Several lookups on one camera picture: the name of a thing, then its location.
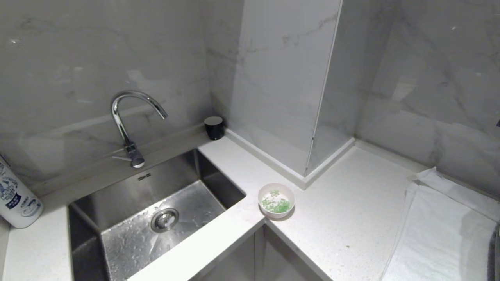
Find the drain strainer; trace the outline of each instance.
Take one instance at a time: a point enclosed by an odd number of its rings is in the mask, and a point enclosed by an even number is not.
[[[151,219],[151,229],[154,232],[166,232],[179,220],[179,212],[174,208],[163,209],[154,214]]]

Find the white countertop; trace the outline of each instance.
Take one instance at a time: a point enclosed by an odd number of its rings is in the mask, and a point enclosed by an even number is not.
[[[266,223],[323,279],[376,281],[395,242],[410,178],[424,169],[361,143],[304,191],[227,137],[199,150],[246,197],[129,280],[156,279],[167,265],[169,280],[187,281]],[[71,281],[66,206],[115,176],[85,179],[43,197],[43,215],[26,229],[10,231],[3,280]],[[268,221],[259,211],[257,193],[272,182],[295,192],[295,210],[286,220]]]

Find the faucet spout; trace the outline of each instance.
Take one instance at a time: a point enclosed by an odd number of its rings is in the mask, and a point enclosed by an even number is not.
[[[122,118],[120,118],[120,114],[118,111],[118,104],[123,98],[137,98],[145,101],[150,106],[156,110],[156,112],[160,115],[162,119],[166,119],[169,115],[165,112],[163,107],[152,97],[138,90],[124,90],[118,92],[114,95],[113,100],[111,102],[111,115],[113,116],[114,121],[116,122],[116,126],[118,127],[118,131],[120,132],[121,137],[123,138],[123,148],[127,154],[127,157],[130,159],[131,165],[134,168],[141,168],[144,166],[144,158],[137,149],[136,144],[129,138],[129,134],[125,129],[125,126],[122,122]]]

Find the sink basin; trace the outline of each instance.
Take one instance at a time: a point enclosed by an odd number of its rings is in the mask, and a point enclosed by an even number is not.
[[[244,197],[191,150],[78,199],[69,205],[74,280],[126,280]]]

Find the small bowl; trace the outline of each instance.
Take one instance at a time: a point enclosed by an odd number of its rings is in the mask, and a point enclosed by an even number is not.
[[[280,193],[282,193],[284,196],[286,196],[288,198],[288,201],[290,202],[290,206],[291,206],[288,211],[286,211],[286,212],[271,212],[271,211],[268,211],[264,208],[264,206],[262,205],[262,200],[264,199],[264,196],[271,191],[279,191]],[[258,206],[260,207],[260,210],[262,210],[262,213],[264,213],[264,215],[268,218],[271,218],[271,219],[284,218],[295,207],[294,192],[288,186],[283,185],[281,183],[266,184],[258,192]]]

